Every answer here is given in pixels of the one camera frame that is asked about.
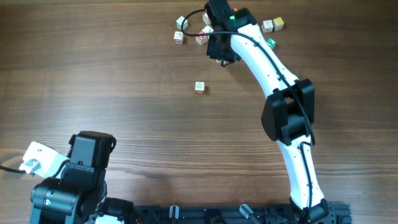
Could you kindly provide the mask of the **block red letter U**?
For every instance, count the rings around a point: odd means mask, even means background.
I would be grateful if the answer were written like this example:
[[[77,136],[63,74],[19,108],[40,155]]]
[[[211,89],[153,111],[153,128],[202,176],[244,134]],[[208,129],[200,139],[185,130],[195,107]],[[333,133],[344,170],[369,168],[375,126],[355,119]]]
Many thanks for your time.
[[[205,83],[195,82],[195,94],[202,95],[205,93]]]

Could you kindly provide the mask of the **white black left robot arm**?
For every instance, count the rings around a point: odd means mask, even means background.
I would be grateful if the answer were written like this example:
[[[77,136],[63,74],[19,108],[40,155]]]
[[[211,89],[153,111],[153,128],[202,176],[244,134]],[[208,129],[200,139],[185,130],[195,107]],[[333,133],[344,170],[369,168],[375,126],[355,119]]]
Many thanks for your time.
[[[81,131],[69,144],[61,177],[47,177],[31,193],[30,223],[134,223],[134,204],[107,198],[104,180],[116,146],[110,134]]]

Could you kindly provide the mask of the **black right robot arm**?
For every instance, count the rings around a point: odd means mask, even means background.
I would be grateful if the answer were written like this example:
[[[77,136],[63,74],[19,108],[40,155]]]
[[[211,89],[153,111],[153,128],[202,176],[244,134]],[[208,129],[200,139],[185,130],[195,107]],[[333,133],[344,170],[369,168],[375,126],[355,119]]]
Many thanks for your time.
[[[222,62],[243,60],[260,84],[266,102],[261,123],[280,147],[290,181],[293,213],[302,223],[315,223],[328,215],[311,148],[315,88],[299,80],[277,58],[248,9],[232,10],[226,1],[208,1],[205,12],[213,28],[207,54]]]

